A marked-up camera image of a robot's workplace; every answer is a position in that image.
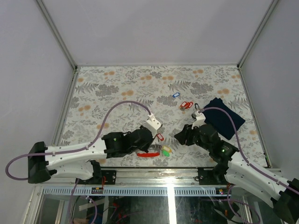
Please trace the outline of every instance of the gray wall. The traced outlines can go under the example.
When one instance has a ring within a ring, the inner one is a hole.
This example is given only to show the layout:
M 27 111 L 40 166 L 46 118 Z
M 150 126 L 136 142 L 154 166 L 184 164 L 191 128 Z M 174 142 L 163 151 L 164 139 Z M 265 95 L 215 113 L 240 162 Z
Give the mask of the gray wall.
M 234 63 L 271 0 L 44 0 L 78 64 Z
M 5 166 L 50 143 L 71 68 L 33 0 L 0 1 L 0 223 L 19 224 L 32 185 L 6 177 Z M 27 161 L 11 173 L 27 176 Z
M 270 158 L 299 178 L 299 1 L 282 0 L 242 70 Z

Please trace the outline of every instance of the green object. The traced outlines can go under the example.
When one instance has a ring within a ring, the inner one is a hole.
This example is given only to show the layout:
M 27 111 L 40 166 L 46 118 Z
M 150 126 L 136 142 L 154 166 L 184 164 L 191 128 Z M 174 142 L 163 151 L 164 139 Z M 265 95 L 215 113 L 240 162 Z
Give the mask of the green object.
M 170 156 L 170 155 L 169 155 L 169 152 L 167 152 L 165 149 L 162 150 L 162 153 L 163 153 L 163 155 L 165 155 L 165 156 L 167 156 L 167 157 Z

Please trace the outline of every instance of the yellow object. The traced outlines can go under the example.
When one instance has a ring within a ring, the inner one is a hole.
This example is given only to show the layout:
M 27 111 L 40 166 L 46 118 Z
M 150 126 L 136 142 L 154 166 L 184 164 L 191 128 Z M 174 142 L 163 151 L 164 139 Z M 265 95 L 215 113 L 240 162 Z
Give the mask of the yellow object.
M 171 148 L 169 146 L 163 146 L 162 149 L 165 150 L 168 153 L 172 153 L 172 150 L 171 150 Z

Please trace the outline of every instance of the floral tablecloth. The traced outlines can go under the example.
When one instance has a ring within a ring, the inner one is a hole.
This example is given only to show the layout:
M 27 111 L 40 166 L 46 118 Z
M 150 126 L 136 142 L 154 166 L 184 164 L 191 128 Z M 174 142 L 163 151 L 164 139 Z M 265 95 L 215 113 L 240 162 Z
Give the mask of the floral tablecloth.
M 172 149 L 170 157 L 137 157 L 100 160 L 102 166 L 117 167 L 212 167 L 216 163 L 198 146 L 181 146 L 173 137 L 184 124 L 191 124 L 194 106 L 181 111 L 183 101 L 198 103 L 201 108 L 215 97 L 246 122 L 238 133 L 245 154 L 261 166 L 265 155 L 235 66 L 120 66 L 81 67 L 60 140 L 61 145 L 91 141 L 107 111 L 123 100 L 135 100 L 149 107 L 163 122 L 159 130 L 165 140 L 159 144 Z M 113 110 L 103 134 L 127 132 L 139 128 L 147 112 L 136 105 L 123 104 Z M 236 145 L 235 136 L 228 141 Z

